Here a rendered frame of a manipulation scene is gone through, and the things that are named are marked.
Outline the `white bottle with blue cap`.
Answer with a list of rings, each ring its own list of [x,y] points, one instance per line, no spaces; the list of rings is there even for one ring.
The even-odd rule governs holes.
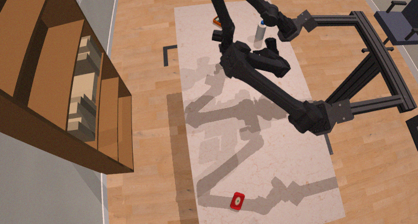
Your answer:
[[[263,21],[258,23],[257,31],[256,31],[256,35],[255,35],[255,38],[257,40],[262,40],[264,38],[266,27],[267,26],[263,23]]]

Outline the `red mint tin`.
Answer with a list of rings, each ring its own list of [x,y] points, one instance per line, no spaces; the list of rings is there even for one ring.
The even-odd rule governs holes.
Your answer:
[[[236,210],[240,210],[244,201],[245,195],[235,192],[230,207]]]

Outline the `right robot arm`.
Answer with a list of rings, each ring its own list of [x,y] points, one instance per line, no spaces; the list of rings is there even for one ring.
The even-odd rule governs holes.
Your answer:
[[[211,0],[216,10],[218,18],[221,23],[222,30],[214,30],[212,34],[213,41],[224,42],[226,45],[230,45],[233,42],[233,35],[235,31],[235,25],[229,16],[224,0]],[[297,27],[291,18],[286,17],[279,12],[278,7],[274,4],[270,4],[265,0],[246,0],[249,2],[260,14],[263,19],[263,23],[268,27],[278,26],[283,37],[286,39],[294,32],[297,31]]]

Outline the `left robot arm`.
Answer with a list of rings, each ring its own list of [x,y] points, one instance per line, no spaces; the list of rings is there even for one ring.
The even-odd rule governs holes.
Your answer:
[[[257,55],[250,52],[250,47],[244,42],[237,40],[231,43],[220,57],[220,65],[225,75],[230,79],[234,77],[247,83],[284,109],[289,114],[289,122],[300,133],[304,134],[309,130],[316,134],[330,130],[323,103],[314,105],[307,100],[301,102],[256,70],[271,72],[277,78],[282,78],[291,69],[288,61],[279,56],[275,38],[266,38],[265,44],[267,48],[263,48],[260,55]]]

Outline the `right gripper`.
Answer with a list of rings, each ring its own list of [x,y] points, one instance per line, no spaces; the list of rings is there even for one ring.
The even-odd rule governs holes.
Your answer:
[[[219,49],[220,49],[220,53],[224,53],[225,51],[226,51],[226,49],[229,47],[229,45],[226,45],[226,44],[224,44],[224,42],[223,42],[223,46],[222,46],[222,44],[218,44],[218,46],[219,46]]]

